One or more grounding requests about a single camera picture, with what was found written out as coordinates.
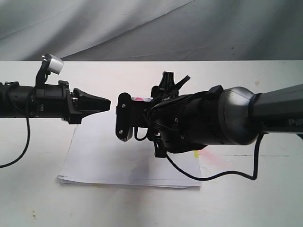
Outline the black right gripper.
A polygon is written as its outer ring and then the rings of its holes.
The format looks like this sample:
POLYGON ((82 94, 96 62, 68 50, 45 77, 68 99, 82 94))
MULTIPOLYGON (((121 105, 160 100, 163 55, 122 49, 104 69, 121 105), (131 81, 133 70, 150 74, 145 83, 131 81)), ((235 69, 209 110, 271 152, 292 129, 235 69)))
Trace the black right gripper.
POLYGON ((135 139, 153 142, 155 157, 165 158, 169 153, 189 151, 189 140, 182 128, 182 111, 187 95, 180 96, 179 90, 190 76, 186 75, 177 84, 174 72, 164 71, 159 86, 152 88, 151 102, 134 101, 135 139))

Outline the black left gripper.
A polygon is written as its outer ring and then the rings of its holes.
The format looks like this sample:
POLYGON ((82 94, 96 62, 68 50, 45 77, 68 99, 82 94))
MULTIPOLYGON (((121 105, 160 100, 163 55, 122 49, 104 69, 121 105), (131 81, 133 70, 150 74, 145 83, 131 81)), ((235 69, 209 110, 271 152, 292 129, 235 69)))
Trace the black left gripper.
POLYGON ((58 118, 69 124, 81 124, 82 118, 109 111, 111 101, 75 88, 69 90, 69 82, 59 80, 57 85, 45 84, 34 90, 30 97, 30 116, 58 118))

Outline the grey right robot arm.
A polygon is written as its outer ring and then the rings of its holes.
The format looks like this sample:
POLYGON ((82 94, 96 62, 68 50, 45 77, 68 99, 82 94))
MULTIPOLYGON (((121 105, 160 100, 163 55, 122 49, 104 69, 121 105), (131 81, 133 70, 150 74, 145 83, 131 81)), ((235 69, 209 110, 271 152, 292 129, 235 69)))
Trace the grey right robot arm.
POLYGON ((217 85, 207 91, 180 95, 190 79, 178 83, 165 72, 152 99, 132 116, 135 126, 147 128, 155 153, 185 153, 208 145, 249 145, 262 133, 303 131, 303 87, 296 85, 267 93, 253 93, 244 87, 224 89, 217 85))

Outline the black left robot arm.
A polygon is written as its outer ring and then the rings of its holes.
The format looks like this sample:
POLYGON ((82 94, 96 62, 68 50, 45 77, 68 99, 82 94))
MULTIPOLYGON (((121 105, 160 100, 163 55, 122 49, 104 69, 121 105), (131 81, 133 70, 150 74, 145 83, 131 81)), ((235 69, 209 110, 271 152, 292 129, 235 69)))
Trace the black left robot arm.
POLYGON ((58 118, 69 124, 81 124, 86 116, 110 110, 111 101, 93 96, 60 80, 41 88, 21 86, 18 82, 0 85, 1 118, 58 118))

